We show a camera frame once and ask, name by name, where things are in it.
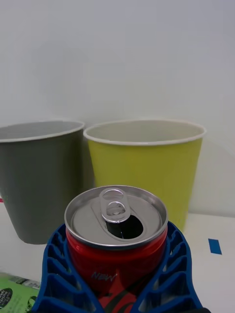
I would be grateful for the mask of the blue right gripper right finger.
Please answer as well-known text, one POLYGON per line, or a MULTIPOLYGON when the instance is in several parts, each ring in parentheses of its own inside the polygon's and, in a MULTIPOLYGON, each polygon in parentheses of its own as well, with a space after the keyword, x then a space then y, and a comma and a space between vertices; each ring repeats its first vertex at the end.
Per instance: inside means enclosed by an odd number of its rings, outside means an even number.
POLYGON ((188 313, 203 306, 192 282, 192 259, 182 232, 168 223, 164 258, 131 312, 188 313))

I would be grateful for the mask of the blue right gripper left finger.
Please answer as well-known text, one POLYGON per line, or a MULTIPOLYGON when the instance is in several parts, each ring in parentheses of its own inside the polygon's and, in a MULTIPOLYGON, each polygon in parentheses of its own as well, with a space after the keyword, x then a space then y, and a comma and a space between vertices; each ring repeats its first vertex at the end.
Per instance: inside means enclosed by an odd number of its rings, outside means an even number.
POLYGON ((41 287, 32 312, 104 312, 93 291, 71 263, 64 224, 54 231, 44 250, 41 287))

